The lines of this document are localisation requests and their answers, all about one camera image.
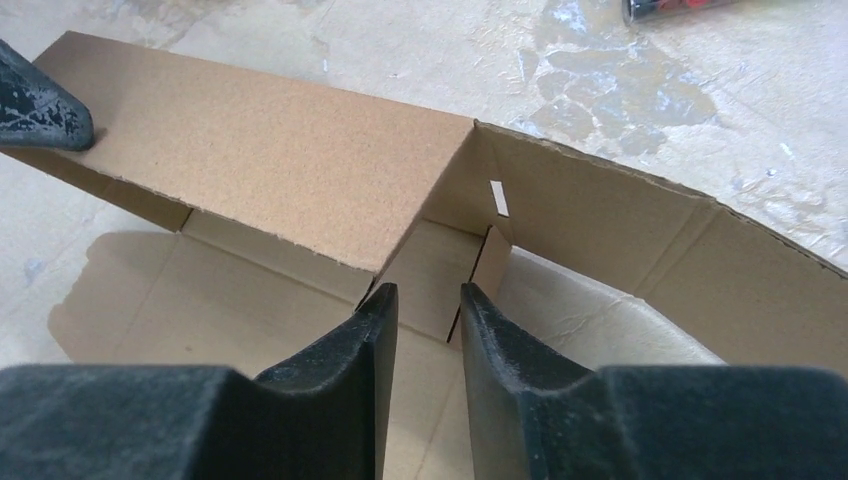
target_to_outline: cardboard panel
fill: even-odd
[[[520,248],[509,257],[498,306],[587,368],[722,363],[644,300]]]
[[[480,127],[498,160],[515,244],[628,293],[709,202],[568,147]]]
[[[498,217],[491,180],[500,180],[492,146],[475,129],[427,200],[424,218],[480,236],[494,224],[511,238],[508,219]]]
[[[848,375],[848,280],[773,232],[716,214],[646,300],[730,363]]]
[[[476,283],[483,293],[489,296],[493,302],[498,298],[498,290],[501,286],[504,272],[510,258],[512,245],[501,234],[500,229],[495,226],[489,227],[486,238],[483,240],[483,245],[480,247],[480,252],[477,255],[477,260],[474,263],[474,268],[468,278],[469,282]],[[453,319],[450,333],[447,341],[454,347],[462,348],[462,328],[459,327],[459,304],[456,306],[456,313]]]
[[[68,161],[372,273],[473,128],[464,117],[78,33],[35,64],[101,129],[92,150],[63,154]]]
[[[465,448],[462,448],[461,434],[459,439],[457,435],[451,435],[457,428],[461,429],[462,425],[456,422],[456,412],[446,408],[449,402],[456,402],[453,398],[455,382],[457,377],[461,377],[461,372],[462,356],[444,342],[403,327],[398,330],[383,478],[422,478],[422,472],[430,470],[432,466],[461,464],[454,455],[470,453],[471,445],[467,437]],[[446,420],[455,424],[445,425]],[[468,420],[464,421],[467,435]],[[457,445],[460,446],[459,452],[452,450]],[[470,463],[471,456],[465,461]],[[441,478],[470,480],[474,477]]]
[[[182,232],[353,304],[363,298],[374,278],[369,272],[198,210],[192,212]]]
[[[482,244],[477,235],[419,222],[380,279],[398,285],[400,322],[446,341],[459,305],[459,286],[468,281]]]
[[[70,162],[52,150],[6,148],[3,153],[172,232],[191,213],[179,202]]]
[[[451,387],[445,413],[416,477],[419,480],[470,480],[474,478],[471,459],[471,433],[468,426],[468,399],[465,375],[460,370]]]

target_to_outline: concrete floor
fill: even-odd
[[[4,0],[34,58],[68,29],[447,110],[703,190],[848,269],[848,0],[627,29],[618,0]],[[156,227],[0,156],[0,364],[99,236]]]

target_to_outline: cardboard slot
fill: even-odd
[[[509,207],[506,204],[506,196],[503,193],[503,183],[492,180],[492,195],[495,197],[495,207],[498,209],[498,215],[509,218]]]

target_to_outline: white paint residue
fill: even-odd
[[[535,123],[530,120],[527,120],[524,117],[513,118],[509,122],[509,126],[518,131],[524,132],[527,135],[532,135],[537,138],[545,138],[545,135],[542,133],[539,127]]]
[[[517,52],[518,56],[518,70],[521,72],[521,81],[527,83],[527,76],[524,75],[524,59],[521,58],[521,52]]]
[[[657,92],[657,102],[659,102],[657,110],[663,112],[665,110],[668,110],[669,105],[671,105],[671,98],[664,92],[659,91]]]
[[[586,33],[586,17],[580,11],[580,5],[576,2],[560,6],[553,11],[553,16],[560,22],[568,25],[575,32]]]

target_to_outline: brown cardboard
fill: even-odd
[[[472,121],[67,33],[35,61],[91,110],[95,172],[380,272]],[[30,150],[9,152],[24,161]]]
[[[95,242],[50,319],[75,361],[255,374],[396,281],[385,477],[469,478],[445,340],[462,282],[504,297],[515,245],[644,298],[731,363],[848,374],[848,275],[702,193],[468,118],[81,34],[36,64],[90,107],[98,142],[7,153],[183,233]]]
[[[731,363],[848,373],[845,272],[706,195],[490,125],[515,244],[630,294]]]
[[[493,302],[498,299],[498,290],[509,262],[512,244],[507,241],[500,229],[490,226],[480,252],[471,269],[469,282],[476,283]],[[456,309],[453,325],[446,337],[455,348],[462,348],[462,329],[459,328],[459,308]]]

